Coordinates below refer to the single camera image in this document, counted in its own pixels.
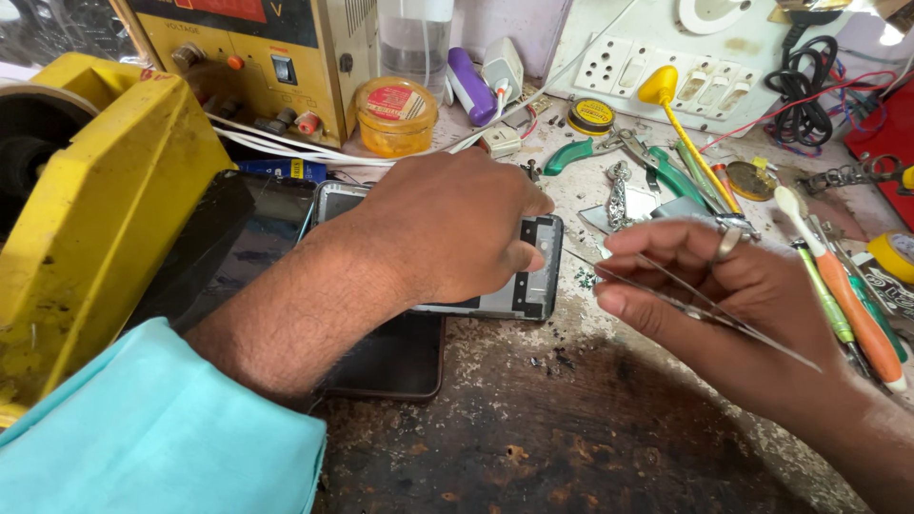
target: hand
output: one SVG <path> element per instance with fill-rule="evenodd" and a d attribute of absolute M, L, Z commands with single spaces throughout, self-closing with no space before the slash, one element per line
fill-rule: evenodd
<path fill-rule="evenodd" d="M 606 240 L 612 257 L 600 265 L 688 304 L 711 310 L 635 254 L 643 252 L 734 316 L 822 368 L 820 374 L 760 341 L 698 321 L 650 293 L 613 281 L 597 284 L 598 303 L 680 358 L 737 405 L 788 426 L 818 426 L 824 404 L 848 401 L 856 379 L 793 250 L 741 242 L 711 271 L 721 236 L 696 221 L 656 221 Z"/>
<path fill-rule="evenodd" d="M 401 160 L 358 207 L 325 225 L 381 264 L 414 305 L 460 302 L 543 267 L 518 227 L 522 216 L 553 208 L 518 166 L 474 147 Z"/>

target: black cable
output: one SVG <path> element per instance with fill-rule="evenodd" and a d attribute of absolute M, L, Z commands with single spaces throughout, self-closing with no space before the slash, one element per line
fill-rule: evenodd
<path fill-rule="evenodd" d="M 807 99 L 825 89 L 834 61 L 838 55 L 838 42 L 831 36 L 813 37 L 791 52 L 808 25 L 795 24 L 781 45 L 781 69 L 765 76 L 765 85 L 781 94 L 784 103 Z M 822 50 L 813 48 L 824 44 Z M 813 76 L 807 77 L 800 68 L 803 58 L 813 60 Z M 803 102 L 774 117 L 771 135 L 780 143 L 799 143 L 804 146 L 818 146 L 832 138 L 832 120 L 818 100 Z"/>

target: purple power bank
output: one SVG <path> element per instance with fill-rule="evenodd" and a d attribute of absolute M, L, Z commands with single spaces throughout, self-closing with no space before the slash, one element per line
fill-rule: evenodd
<path fill-rule="evenodd" d="M 463 48 L 448 51 L 448 80 L 474 125 L 481 127 L 492 121 L 498 113 L 498 99 L 476 72 Z"/>

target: orange plastic jar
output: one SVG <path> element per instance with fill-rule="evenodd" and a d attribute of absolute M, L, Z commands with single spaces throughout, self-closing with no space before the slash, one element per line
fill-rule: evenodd
<path fill-rule="evenodd" d="M 369 150 L 382 157 L 402 157 L 431 147 L 438 103 L 412 80 L 379 77 L 356 91 L 356 117 Z"/>

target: hairy forearm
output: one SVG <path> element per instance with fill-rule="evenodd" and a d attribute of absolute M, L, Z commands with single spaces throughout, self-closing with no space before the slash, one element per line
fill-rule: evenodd
<path fill-rule="evenodd" d="M 185 334 L 218 369 L 292 405 L 361 337 L 412 305 L 383 259 L 345 218 L 316 228 L 216 312 Z"/>
<path fill-rule="evenodd" d="M 914 503 L 914 415 L 858 377 L 832 391 L 816 422 L 791 431 L 822 455 L 877 513 Z"/>

